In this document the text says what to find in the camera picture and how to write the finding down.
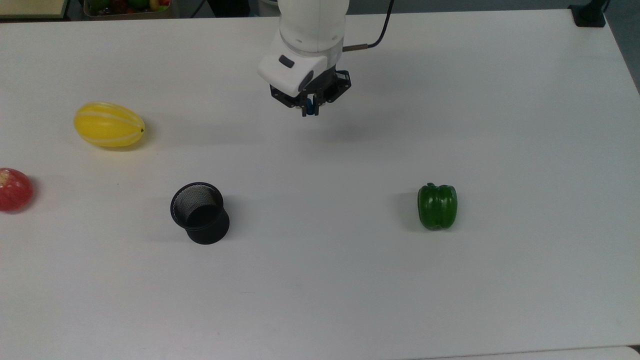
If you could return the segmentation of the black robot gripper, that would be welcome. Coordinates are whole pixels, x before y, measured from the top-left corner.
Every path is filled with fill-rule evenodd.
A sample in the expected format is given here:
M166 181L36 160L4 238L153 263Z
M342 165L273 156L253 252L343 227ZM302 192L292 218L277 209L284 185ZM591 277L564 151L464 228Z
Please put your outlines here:
M287 95L272 85L270 95L289 109L300 109L302 117L306 117L307 113L318 116L322 105L333 103L352 86L346 70L328 69L315 79L312 79L313 75L313 71L310 71L302 79L296 96Z

